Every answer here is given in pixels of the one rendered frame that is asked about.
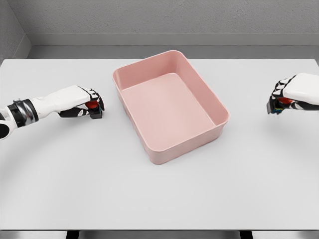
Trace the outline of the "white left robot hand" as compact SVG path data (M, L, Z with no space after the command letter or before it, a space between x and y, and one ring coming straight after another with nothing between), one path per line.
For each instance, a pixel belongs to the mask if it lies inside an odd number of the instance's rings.
M85 106L85 103L89 101L98 101L102 112L105 110L101 96L91 88L74 85L56 93L53 102L57 103L57 106L54 108L61 118L77 118L89 115L88 108Z

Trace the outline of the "red-button black industrial switch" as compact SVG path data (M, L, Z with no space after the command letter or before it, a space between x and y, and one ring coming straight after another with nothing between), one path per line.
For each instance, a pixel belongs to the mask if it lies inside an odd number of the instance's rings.
M89 101L85 103L88 108L88 112L91 119L101 119L102 118L102 108L98 101Z
M267 112L268 114L280 114L284 109L289 108L292 102L293 100L285 97L274 98L270 96L267 103Z

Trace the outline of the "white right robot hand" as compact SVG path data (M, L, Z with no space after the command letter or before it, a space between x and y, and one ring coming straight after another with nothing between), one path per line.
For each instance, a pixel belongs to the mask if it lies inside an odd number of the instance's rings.
M287 109L319 111L319 75L299 73L280 80L270 96L293 100Z

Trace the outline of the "pink plastic basket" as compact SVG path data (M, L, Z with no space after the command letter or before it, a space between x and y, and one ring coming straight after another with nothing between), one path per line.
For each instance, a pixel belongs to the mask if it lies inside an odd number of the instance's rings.
M116 69L118 97L154 164L217 139L229 112L188 59L170 50Z

